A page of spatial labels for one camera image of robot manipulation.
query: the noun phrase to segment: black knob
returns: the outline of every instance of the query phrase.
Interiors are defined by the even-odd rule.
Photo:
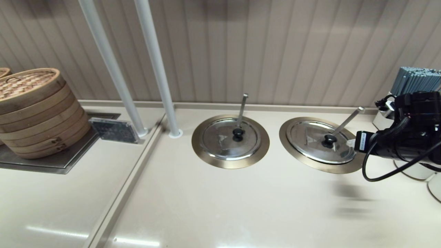
[[[337,142],[337,138],[332,134],[326,134],[325,140],[321,142],[322,146],[332,149],[334,147],[334,143]]]
[[[245,131],[241,128],[236,128],[233,130],[233,140],[236,142],[240,142],[243,140],[243,134],[245,133]]]

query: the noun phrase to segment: metal plate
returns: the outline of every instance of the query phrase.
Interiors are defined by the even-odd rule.
[[[120,114],[113,113],[87,114],[89,117],[108,119],[117,119],[120,116]],[[0,168],[66,174],[97,139],[97,133],[91,128],[77,143],[70,146],[66,150],[38,159],[20,158],[6,145],[2,145],[0,146]]]
[[[280,127],[279,130],[279,138],[282,142],[282,145],[285,147],[286,151],[288,151],[292,156],[294,156],[296,159],[298,159],[303,164],[312,167],[314,169],[318,169],[324,172],[329,173],[335,173],[335,174],[347,174],[355,172],[359,169],[361,169],[362,162],[364,159],[365,154],[362,153],[356,153],[355,157],[347,163],[344,164],[329,164],[329,163],[323,163],[316,160],[313,160],[299,151],[297,151],[289,142],[287,138],[287,129],[293,124],[298,123],[300,121],[316,121],[320,123],[326,123],[332,127],[338,127],[336,123],[320,119],[320,118],[314,118],[314,117],[299,117],[294,118],[286,121],[283,123],[283,125]],[[351,132],[349,132],[347,129],[343,129],[341,131],[348,139],[355,139],[355,135],[353,135]]]
[[[355,157],[353,147],[346,145],[349,140],[346,130],[335,134],[337,141],[332,148],[324,147],[321,142],[325,135],[331,134],[338,126],[328,123],[296,118],[286,129],[286,137],[292,146],[303,155],[327,164],[345,164]]]
[[[266,154],[269,137],[256,121],[243,117],[244,139],[232,140],[237,115],[220,115],[202,122],[193,132],[191,144],[195,153],[205,162],[224,169],[250,166]]]

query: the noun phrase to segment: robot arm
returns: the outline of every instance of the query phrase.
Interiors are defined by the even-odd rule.
[[[389,96],[376,102],[381,108]],[[410,166],[423,166],[441,172],[441,95],[437,91],[404,94],[395,98],[395,119],[390,128],[376,133],[359,131],[355,150],[366,153],[363,176],[368,181],[380,181]],[[366,162],[369,155],[408,162],[378,178],[368,178]]]

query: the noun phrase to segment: white container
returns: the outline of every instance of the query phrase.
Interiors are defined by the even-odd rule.
[[[441,173],[437,173],[433,176],[427,183],[427,187],[432,195],[438,199],[438,201],[441,201]]]
[[[399,161],[399,160],[395,160],[394,162],[397,167],[401,167],[401,166],[407,164],[407,162]],[[418,180],[426,180],[429,177],[431,177],[433,174],[435,174],[434,171],[422,166],[419,163],[416,163],[416,164],[412,165],[411,167],[405,169],[403,171],[403,173],[412,177],[412,178],[418,179]]]

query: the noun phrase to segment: white pole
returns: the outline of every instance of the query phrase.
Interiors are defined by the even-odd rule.
[[[127,84],[124,81],[123,74],[121,73],[118,62],[116,61],[115,55],[112,51],[110,43],[107,39],[106,33],[104,31],[103,25],[101,23],[100,17],[98,16],[97,9],[93,0],[79,0],[81,9],[86,17],[87,24],[89,25],[90,31],[92,32],[93,38],[100,50],[101,56],[104,59],[104,63],[112,77],[113,84],[118,91],[118,94],[123,101],[124,106],[130,116],[130,119],[135,126],[136,132],[139,137],[145,136],[149,131],[144,128],[142,124],[141,117],[136,110],[133,99],[130,95]]]
[[[165,114],[167,115],[170,126],[169,136],[179,138],[182,130],[178,128],[175,110],[173,108],[172,96],[168,88],[167,76],[165,75],[164,63],[162,62],[161,50],[159,49],[158,38],[156,36],[155,25],[153,23],[152,12],[148,0],[135,0],[136,11],[142,27],[142,33],[147,44],[150,60],[152,61],[153,71],[155,72],[162,103],[164,104]]]

